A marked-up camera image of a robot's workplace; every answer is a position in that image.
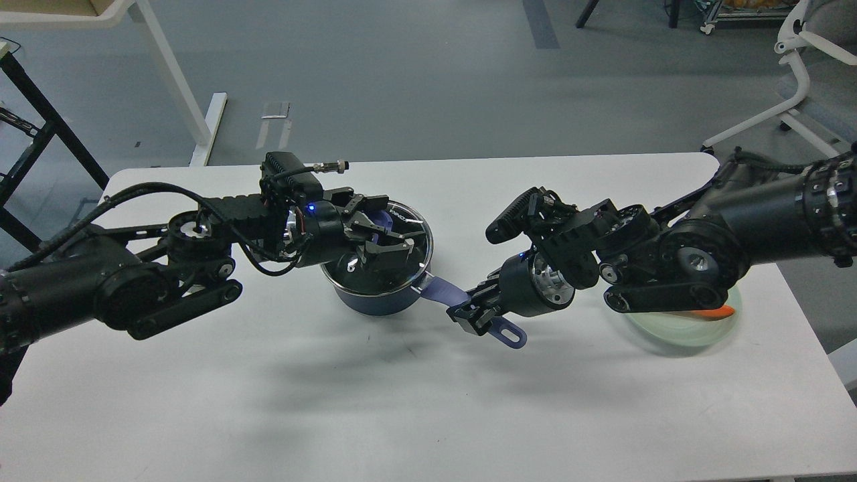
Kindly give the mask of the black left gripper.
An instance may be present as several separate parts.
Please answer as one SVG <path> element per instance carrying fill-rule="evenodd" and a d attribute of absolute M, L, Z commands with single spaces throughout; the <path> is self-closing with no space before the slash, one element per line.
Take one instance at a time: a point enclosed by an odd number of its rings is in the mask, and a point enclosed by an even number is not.
<path fill-rule="evenodd" d="M 413 241 L 392 229 L 392 216 L 386 211 L 386 195 L 356 194 L 352 188 L 294 192 L 303 215 L 295 244 L 301 248 L 296 266 L 313 266 L 339 260 L 353 254 L 347 272 L 359 266 L 374 271 L 403 269 L 407 265 Z M 404 239 L 392 245 L 379 245 L 366 239 Z"/>

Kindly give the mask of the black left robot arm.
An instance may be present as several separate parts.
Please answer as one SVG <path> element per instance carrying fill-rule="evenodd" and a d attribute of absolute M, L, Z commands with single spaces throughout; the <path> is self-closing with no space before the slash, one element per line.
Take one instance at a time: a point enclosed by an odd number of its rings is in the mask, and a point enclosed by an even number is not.
<path fill-rule="evenodd" d="M 197 208 L 164 224 L 95 224 L 125 202 L 161 193 L 187 196 Z M 242 285 L 233 277 L 234 246 L 267 276 L 345 256 L 385 272 L 403 268 L 419 238 L 388 196 L 351 188 L 308 196 L 268 182 L 260 194 L 204 197 L 175 184 L 135 184 L 2 271 L 2 401 L 40 339 L 97 320 L 141 341 L 235 302 Z"/>

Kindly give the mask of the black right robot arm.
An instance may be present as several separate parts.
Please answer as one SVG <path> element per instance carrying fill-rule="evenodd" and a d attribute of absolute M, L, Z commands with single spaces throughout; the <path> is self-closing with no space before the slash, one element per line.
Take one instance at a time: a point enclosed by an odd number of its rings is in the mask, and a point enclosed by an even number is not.
<path fill-rule="evenodd" d="M 578 290 L 605 280 L 619 313 L 718 309 L 751 266 L 827 256 L 851 266 L 855 244 L 855 152 L 788 165 L 735 149 L 700 189 L 647 211 L 609 199 L 586 210 L 553 190 L 530 188 L 491 222 L 491 244 L 519 235 L 530 249 L 505 260 L 447 309 L 474 335 L 526 334 L 506 313 L 565 309 Z"/>

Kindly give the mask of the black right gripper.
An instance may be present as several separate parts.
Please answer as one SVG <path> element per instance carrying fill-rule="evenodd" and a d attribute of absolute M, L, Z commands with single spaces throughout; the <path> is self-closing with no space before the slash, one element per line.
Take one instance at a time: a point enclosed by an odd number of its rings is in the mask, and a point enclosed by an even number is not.
<path fill-rule="evenodd" d="M 468 290 L 465 302 L 447 309 L 454 323 L 476 336 L 508 329 L 504 313 L 535 317 L 565 309 L 576 293 L 538 251 L 509 257 L 488 279 Z"/>

